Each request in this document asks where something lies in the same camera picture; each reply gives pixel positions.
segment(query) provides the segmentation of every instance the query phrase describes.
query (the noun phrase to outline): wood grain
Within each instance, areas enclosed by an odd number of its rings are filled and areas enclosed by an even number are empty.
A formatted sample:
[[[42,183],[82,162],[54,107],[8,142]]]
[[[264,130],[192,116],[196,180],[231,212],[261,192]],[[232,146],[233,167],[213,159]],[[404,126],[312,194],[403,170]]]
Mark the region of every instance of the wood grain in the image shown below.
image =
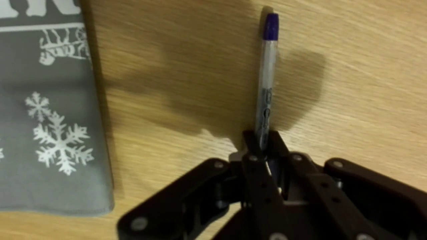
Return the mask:
[[[128,210],[200,162],[227,159],[253,126],[264,6],[281,19],[272,124],[289,148],[427,191],[424,2],[92,0],[85,11],[114,211],[92,219],[5,212],[0,236],[116,239]]]

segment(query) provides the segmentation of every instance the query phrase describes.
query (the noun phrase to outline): white snowflake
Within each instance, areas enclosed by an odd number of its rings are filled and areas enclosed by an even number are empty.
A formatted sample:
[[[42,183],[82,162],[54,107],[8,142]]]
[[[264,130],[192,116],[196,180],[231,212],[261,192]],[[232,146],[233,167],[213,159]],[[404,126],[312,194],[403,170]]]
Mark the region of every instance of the white snowflake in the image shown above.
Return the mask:
[[[34,128],[34,140],[40,143],[37,151],[38,162],[46,167],[50,164],[58,166],[58,171],[70,175],[76,171],[76,164],[85,166],[92,162],[92,148],[85,150],[84,139],[89,139],[86,128],[74,124],[66,127],[62,124],[64,116],[53,112],[48,120],[48,127],[38,124]]]
[[[36,118],[40,123],[50,116],[49,100],[46,98],[41,98],[38,92],[33,92],[26,98],[25,104],[29,107],[28,115],[30,118]]]

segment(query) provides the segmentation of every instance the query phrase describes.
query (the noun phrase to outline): pen barrel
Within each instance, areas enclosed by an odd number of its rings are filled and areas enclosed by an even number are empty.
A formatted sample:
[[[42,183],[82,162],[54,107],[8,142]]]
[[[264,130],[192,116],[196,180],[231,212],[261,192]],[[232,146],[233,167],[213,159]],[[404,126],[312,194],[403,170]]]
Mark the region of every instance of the pen barrel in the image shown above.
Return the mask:
[[[275,79],[277,42],[264,42],[260,59],[255,132],[261,151],[267,147],[271,115],[272,86]]]

